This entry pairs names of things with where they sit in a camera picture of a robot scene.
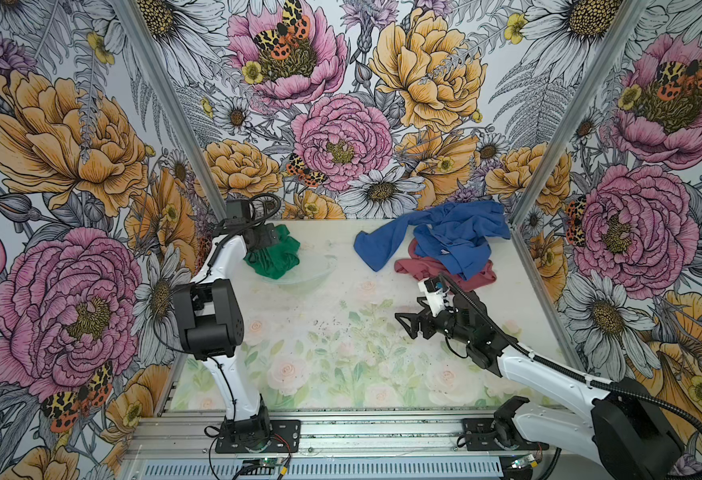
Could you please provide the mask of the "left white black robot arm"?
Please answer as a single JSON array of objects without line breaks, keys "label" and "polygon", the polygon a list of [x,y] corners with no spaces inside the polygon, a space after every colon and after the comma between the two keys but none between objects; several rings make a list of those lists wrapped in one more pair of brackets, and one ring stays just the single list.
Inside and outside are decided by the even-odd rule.
[{"label": "left white black robot arm", "polygon": [[257,448],[270,440],[272,426],[262,395],[245,373],[245,322],[233,274],[245,257],[277,244],[270,223],[226,228],[212,241],[201,270],[173,294],[181,351],[211,373],[225,400],[221,434],[237,446]]}]

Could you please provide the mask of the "green cloth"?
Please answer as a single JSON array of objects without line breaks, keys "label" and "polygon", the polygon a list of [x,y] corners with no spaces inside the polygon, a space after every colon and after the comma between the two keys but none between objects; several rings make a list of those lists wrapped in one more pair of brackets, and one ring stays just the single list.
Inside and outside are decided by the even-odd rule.
[{"label": "green cloth", "polygon": [[273,280],[282,278],[300,264],[298,252],[301,247],[287,226],[277,225],[275,233],[278,237],[275,245],[248,253],[245,257],[247,265],[258,275]]}]

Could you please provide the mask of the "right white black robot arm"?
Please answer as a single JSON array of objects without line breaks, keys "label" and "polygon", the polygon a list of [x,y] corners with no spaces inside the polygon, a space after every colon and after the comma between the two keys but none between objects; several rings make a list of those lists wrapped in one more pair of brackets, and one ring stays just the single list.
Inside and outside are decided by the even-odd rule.
[{"label": "right white black robot arm", "polygon": [[589,459],[615,479],[665,479],[685,446],[662,409],[643,399],[640,384],[610,382],[536,354],[507,335],[485,310],[447,307],[438,314],[424,307],[395,316],[413,338],[441,335],[465,346],[465,358],[497,378],[529,387],[555,402],[541,406],[523,396],[505,401],[491,427],[467,441],[501,449],[552,446]]}]

